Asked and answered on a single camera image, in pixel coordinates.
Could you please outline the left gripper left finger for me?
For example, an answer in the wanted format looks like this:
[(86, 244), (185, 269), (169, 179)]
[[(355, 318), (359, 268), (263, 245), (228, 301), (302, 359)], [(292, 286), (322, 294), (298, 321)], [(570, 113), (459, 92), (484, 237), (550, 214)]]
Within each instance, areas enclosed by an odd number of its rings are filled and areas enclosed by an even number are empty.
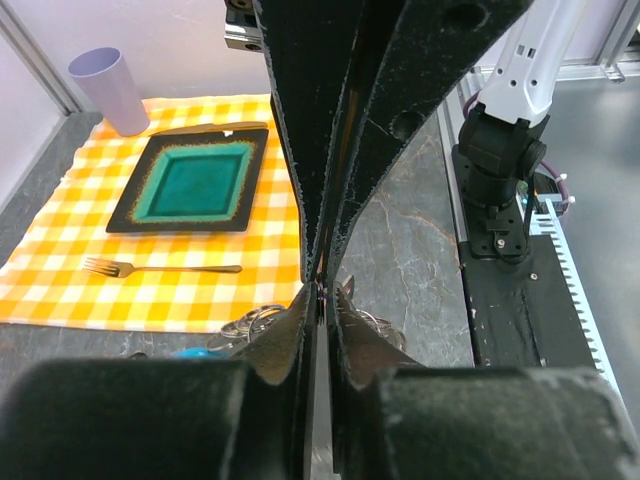
[(305, 479), (318, 289), (225, 360), (54, 359), (1, 404), (5, 479)]

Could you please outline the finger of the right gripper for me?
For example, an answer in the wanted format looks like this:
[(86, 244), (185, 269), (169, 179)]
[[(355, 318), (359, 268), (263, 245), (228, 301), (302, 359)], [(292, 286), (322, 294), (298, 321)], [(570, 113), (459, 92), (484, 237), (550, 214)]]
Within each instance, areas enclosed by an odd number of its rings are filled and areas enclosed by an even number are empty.
[(367, 1), (328, 157), (319, 282), (333, 283), (353, 226), (392, 163), (527, 1)]

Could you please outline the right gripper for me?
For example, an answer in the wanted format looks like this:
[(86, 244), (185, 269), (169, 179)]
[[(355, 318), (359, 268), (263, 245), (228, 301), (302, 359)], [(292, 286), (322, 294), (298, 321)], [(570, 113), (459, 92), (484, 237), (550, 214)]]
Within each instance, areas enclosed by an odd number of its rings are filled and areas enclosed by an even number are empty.
[(319, 258), (330, 144), (363, 3), (224, 3), (227, 47), (261, 51), (263, 43), (265, 49), (272, 111), (299, 210), (301, 278), (311, 280)]

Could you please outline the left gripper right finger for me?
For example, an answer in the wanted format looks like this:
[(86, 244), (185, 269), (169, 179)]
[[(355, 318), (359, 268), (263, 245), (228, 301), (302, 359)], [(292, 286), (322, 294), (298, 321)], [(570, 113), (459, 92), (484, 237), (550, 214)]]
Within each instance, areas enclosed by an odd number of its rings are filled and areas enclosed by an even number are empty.
[(326, 299), (344, 479), (635, 479), (639, 443), (588, 368), (429, 368)]

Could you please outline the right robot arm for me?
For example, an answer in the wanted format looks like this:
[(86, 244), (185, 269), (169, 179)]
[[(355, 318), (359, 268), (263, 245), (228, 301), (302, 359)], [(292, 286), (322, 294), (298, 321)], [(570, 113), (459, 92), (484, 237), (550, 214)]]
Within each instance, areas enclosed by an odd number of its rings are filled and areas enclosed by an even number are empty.
[(498, 40), (460, 133), (472, 196), (506, 206), (541, 133), (581, 1), (230, 1), (255, 34), (300, 216), (301, 278), (331, 284), (371, 196), (461, 78)]

